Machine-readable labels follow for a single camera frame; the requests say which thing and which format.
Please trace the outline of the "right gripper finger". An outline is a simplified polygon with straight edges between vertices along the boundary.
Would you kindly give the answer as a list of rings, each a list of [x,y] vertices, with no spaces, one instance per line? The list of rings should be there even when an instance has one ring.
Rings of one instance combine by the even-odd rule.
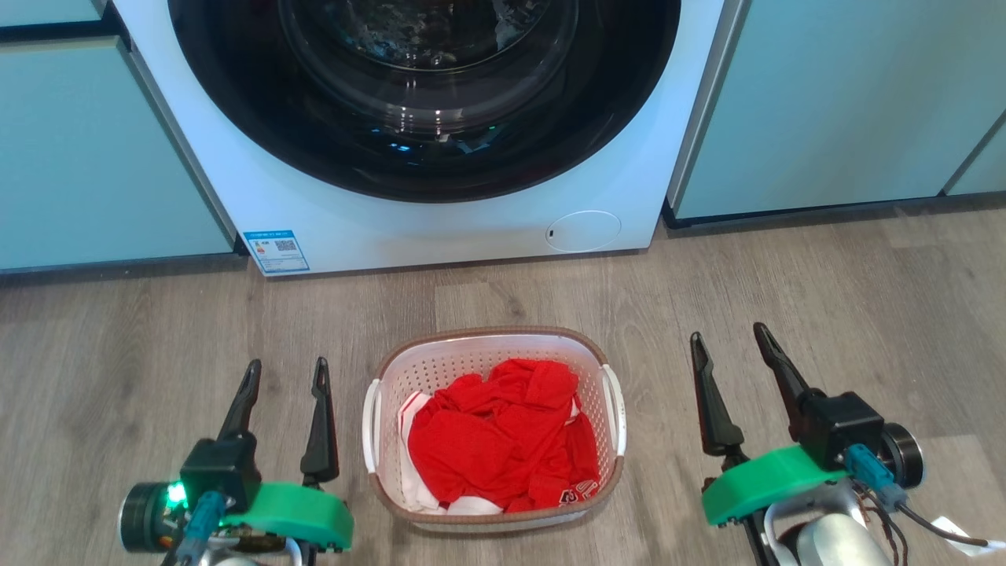
[[[704,454],[721,458],[726,471],[745,462],[743,430],[732,421],[714,379],[714,361],[699,331],[689,340],[699,430]]]
[[[807,384],[764,322],[754,322],[752,333],[762,359],[772,370],[777,390],[782,395],[784,411],[789,418],[791,440],[800,442],[807,429],[804,405],[811,399],[824,398],[825,393]]]

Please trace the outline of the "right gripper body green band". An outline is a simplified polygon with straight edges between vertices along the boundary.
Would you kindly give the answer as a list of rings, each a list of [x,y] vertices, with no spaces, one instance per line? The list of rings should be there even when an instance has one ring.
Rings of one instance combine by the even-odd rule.
[[[741,520],[824,483],[855,479],[885,494],[894,486],[908,491],[926,479],[921,447],[901,424],[885,421],[859,395],[811,399],[804,405],[801,441],[748,458],[707,479],[702,509],[708,524]]]

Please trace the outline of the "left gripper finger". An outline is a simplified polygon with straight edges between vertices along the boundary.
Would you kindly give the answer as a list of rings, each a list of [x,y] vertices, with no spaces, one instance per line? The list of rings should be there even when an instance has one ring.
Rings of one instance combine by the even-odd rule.
[[[259,398],[259,388],[261,388],[263,364],[261,359],[252,359],[248,368],[242,376],[237,393],[230,404],[229,412],[216,440],[223,441],[237,439],[249,433],[249,420],[252,420],[252,409],[254,409]]]
[[[322,490],[324,483],[340,474],[329,362],[324,357],[317,358],[311,394],[314,399],[311,429],[299,470],[303,474],[303,486]]]

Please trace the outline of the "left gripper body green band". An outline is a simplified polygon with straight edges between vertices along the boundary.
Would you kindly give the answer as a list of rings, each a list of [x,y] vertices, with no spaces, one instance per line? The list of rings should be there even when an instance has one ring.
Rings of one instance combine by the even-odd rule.
[[[255,442],[198,441],[176,481],[133,486],[119,509],[130,553],[324,553],[351,548],[342,499],[301,483],[252,477]]]

